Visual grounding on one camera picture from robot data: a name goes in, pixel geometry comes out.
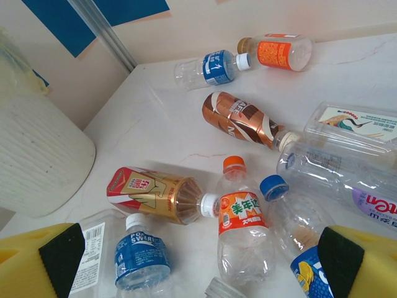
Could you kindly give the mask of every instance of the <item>white tabletop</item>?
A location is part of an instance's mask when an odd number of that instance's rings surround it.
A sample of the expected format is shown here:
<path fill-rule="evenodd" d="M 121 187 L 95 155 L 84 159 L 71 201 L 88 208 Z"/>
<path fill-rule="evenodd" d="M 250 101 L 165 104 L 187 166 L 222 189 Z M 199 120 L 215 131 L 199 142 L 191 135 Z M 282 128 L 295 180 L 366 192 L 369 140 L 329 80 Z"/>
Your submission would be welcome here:
<path fill-rule="evenodd" d="M 206 123 L 201 108 L 211 92 L 226 91 L 253 103 L 276 123 L 296 131 L 303 130 L 322 101 L 397 111 L 396 53 L 397 34 L 320 43 L 306 72 L 251 70 L 233 83 L 189 93 L 176 88 L 172 77 L 175 61 L 139 65 L 85 130 L 96 144 L 97 158 L 82 188 L 48 216 L 31 219 L 16 214 L 0 237 L 76 222 L 113 208 L 105 189 L 121 166 L 193 176 L 206 190 L 213 191 L 224 158 L 241 155 L 260 182 L 275 173 L 279 153 L 233 139 Z M 337 224 L 390 236 L 389 230 L 332 202 L 321 203 Z M 203 297 L 212 277 L 219 276 L 217 220 L 199 219 L 188 226 L 153 225 L 171 253 L 177 297 Z M 243 291 L 248 297 L 305 297 L 281 255 L 274 278 Z"/>

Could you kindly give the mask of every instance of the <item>blue bottle cap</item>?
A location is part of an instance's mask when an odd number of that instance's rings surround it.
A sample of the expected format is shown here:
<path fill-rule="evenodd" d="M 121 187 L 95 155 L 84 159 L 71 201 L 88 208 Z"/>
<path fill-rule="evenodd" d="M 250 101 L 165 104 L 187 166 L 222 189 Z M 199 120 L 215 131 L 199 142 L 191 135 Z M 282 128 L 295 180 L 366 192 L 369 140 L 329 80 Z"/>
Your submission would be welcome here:
<path fill-rule="evenodd" d="M 279 175 L 272 175 L 265 178 L 260 185 L 261 193 L 267 202 L 277 199 L 285 194 L 290 187 L 285 183 L 284 179 Z"/>

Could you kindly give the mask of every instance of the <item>blue label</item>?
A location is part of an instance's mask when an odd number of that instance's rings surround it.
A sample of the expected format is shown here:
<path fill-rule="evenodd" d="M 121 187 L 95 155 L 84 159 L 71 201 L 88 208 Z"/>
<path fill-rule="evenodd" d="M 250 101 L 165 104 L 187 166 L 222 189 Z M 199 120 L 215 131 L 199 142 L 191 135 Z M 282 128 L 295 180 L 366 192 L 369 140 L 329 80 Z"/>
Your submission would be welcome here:
<path fill-rule="evenodd" d="M 334 297 L 318 259 L 317 246 L 310 248 L 293 260 L 291 270 L 307 297 Z"/>
<path fill-rule="evenodd" d="M 144 267 L 152 265 L 169 267 L 164 242 L 144 232 L 135 232 L 121 239 L 116 246 L 114 261 L 116 282 Z"/>
<path fill-rule="evenodd" d="M 203 61 L 203 73 L 205 81 L 210 85 L 220 85 L 230 83 L 231 79 L 226 73 L 226 61 L 225 52 L 222 50 L 219 52 L 208 54 L 204 57 Z"/>

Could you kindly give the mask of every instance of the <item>clear plastic bottle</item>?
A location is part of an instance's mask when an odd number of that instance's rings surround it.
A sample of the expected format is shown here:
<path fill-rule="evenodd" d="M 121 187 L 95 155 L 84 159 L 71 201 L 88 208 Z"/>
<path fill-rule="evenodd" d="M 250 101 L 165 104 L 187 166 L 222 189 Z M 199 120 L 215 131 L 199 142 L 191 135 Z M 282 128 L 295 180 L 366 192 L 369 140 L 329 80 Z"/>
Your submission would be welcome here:
<path fill-rule="evenodd" d="M 254 66 L 303 71 L 310 61 L 313 46 L 312 39 L 304 35 L 266 34 L 241 39 L 237 51 L 249 53 Z"/>
<path fill-rule="evenodd" d="M 397 172 L 360 157 L 324 151 L 304 143 L 288 144 L 277 174 L 293 186 L 323 195 L 365 218 L 397 230 Z"/>
<path fill-rule="evenodd" d="M 191 177 L 123 167 L 106 191 L 109 202 L 125 212 L 139 210 L 175 224 L 187 225 L 201 215 L 218 216 L 219 196 L 204 193 Z"/>
<path fill-rule="evenodd" d="M 127 236 L 115 250 L 116 287 L 143 296 L 154 288 L 161 292 L 171 272 L 164 242 L 152 236 L 143 214 L 129 215 L 125 225 Z"/>
<path fill-rule="evenodd" d="M 220 278 L 213 278 L 205 290 L 207 298 L 247 298 L 243 293 L 229 286 Z"/>
<path fill-rule="evenodd" d="M 339 147 L 346 155 L 397 168 L 397 113 L 323 102 L 307 122 L 305 138 L 314 147 Z"/>
<path fill-rule="evenodd" d="M 218 267 L 232 286 L 263 281 L 274 270 L 275 251 L 256 195 L 257 184 L 244 160 L 231 156 L 223 163 L 216 192 L 223 194 L 219 214 Z"/>
<path fill-rule="evenodd" d="M 268 146 L 281 152 L 300 137 L 278 125 L 253 104 L 226 92 L 211 93 L 203 103 L 204 119 L 239 140 Z"/>
<path fill-rule="evenodd" d="M 270 206 L 269 229 L 279 241 L 291 270 L 309 298 L 333 297 L 318 259 L 317 245 L 323 230 L 334 225 L 331 216 L 309 197 L 293 191 L 278 175 L 265 178 L 261 192 Z"/>
<path fill-rule="evenodd" d="M 232 82 L 238 71 L 248 70 L 251 58 L 247 53 L 234 56 L 226 50 L 208 54 L 203 58 L 181 62 L 175 66 L 175 81 L 187 91 Z"/>

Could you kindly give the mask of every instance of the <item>bottle cap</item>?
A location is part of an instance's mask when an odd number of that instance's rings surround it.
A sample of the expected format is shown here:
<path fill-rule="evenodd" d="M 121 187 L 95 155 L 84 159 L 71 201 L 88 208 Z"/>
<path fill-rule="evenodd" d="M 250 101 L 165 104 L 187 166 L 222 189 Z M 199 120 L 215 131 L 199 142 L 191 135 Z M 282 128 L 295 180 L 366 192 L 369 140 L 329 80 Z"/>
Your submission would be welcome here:
<path fill-rule="evenodd" d="M 249 53 L 236 55 L 236 63 L 239 71 L 248 70 L 251 68 L 251 57 Z"/>
<path fill-rule="evenodd" d="M 261 193 L 267 202 L 276 200 L 290 189 L 288 184 L 285 183 L 284 179 L 279 175 L 272 175 L 265 178 L 261 182 L 259 188 L 261 189 Z"/>
<path fill-rule="evenodd" d="M 219 215 L 220 196 L 206 193 L 201 200 L 201 214 L 205 217 L 217 218 Z"/>
<path fill-rule="evenodd" d="M 205 294 L 207 297 L 247 298 L 243 293 L 229 286 L 220 278 L 213 278 L 211 280 L 211 283 L 205 290 Z"/>
<path fill-rule="evenodd" d="M 280 141 L 279 152 L 283 152 L 285 146 L 291 142 L 296 142 L 300 139 L 300 136 L 294 132 L 287 132 Z"/>
<path fill-rule="evenodd" d="M 240 156 L 236 155 L 229 156 L 223 161 L 223 174 L 225 174 L 226 171 L 230 171 L 231 169 L 247 171 L 244 160 Z"/>
<path fill-rule="evenodd" d="M 134 225 L 146 225 L 146 217 L 142 213 L 134 213 L 125 220 L 125 229 L 128 230 Z"/>
<path fill-rule="evenodd" d="M 251 37 L 245 37 L 245 38 L 242 38 L 239 42 L 238 42 L 238 45 L 237 45 L 237 52 L 239 53 L 239 54 L 243 54 L 243 53 L 247 53 L 247 45 L 248 45 L 248 42 L 251 40 L 252 38 Z"/>

